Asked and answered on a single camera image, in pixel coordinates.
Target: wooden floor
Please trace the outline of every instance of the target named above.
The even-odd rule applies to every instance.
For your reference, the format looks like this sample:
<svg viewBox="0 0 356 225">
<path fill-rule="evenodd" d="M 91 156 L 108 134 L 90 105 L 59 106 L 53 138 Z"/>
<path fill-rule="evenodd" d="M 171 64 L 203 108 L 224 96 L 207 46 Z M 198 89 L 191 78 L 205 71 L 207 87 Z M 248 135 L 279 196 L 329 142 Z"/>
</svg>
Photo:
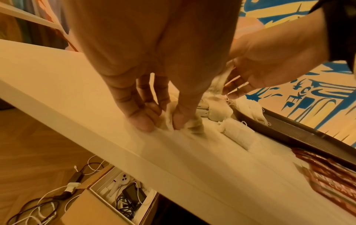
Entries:
<svg viewBox="0 0 356 225">
<path fill-rule="evenodd" d="M 80 169 L 91 156 L 18 109 L 0 111 L 0 224 L 27 201 L 66 185 L 74 165 Z"/>
</svg>

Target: black sleeve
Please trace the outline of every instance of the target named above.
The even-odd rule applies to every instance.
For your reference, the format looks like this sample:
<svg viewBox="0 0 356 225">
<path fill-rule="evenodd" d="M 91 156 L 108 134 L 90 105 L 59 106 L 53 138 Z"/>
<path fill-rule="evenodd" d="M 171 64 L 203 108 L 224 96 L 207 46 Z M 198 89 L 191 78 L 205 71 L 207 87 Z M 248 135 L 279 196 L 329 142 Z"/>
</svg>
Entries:
<svg viewBox="0 0 356 225">
<path fill-rule="evenodd" d="M 356 0 L 319 0 L 309 13 L 322 8 L 327 26 L 329 61 L 345 60 L 353 70 L 356 53 Z"/>
</svg>

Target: open box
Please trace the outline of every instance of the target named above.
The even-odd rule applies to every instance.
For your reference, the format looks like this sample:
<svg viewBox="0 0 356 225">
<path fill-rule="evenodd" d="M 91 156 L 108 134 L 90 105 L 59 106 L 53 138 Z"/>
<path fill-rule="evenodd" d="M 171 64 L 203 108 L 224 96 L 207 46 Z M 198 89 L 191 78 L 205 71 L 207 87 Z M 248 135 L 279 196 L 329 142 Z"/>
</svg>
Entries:
<svg viewBox="0 0 356 225">
<path fill-rule="evenodd" d="M 135 211 L 132 220 L 126 218 L 115 208 L 115 197 L 125 189 L 121 186 L 115 193 L 108 197 L 108 192 L 113 187 L 113 180 L 122 171 L 113 166 L 107 166 L 95 176 L 83 182 L 77 189 L 85 189 L 73 202 L 68 211 L 61 217 L 57 225 L 149 225 L 155 216 L 158 207 L 158 193 L 145 187 L 141 183 L 141 190 L 146 198 L 142 205 Z"/>
</svg>

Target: mural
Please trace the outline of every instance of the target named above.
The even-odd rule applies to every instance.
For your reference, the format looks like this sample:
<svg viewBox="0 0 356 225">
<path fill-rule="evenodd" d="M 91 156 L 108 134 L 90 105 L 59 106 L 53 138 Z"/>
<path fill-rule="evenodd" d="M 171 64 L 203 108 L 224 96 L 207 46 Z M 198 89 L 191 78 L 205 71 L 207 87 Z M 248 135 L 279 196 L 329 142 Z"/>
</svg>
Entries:
<svg viewBox="0 0 356 225">
<path fill-rule="evenodd" d="M 298 19 L 307 15 L 316 2 L 245 0 L 240 17 L 242 21 L 248 21 L 248 26 L 238 25 L 237 33 L 248 27 L 255 30 L 260 26 L 267 28 Z M 247 98 L 356 147 L 356 80 L 346 62 L 324 63 L 297 80 L 262 88 Z"/>
</svg>

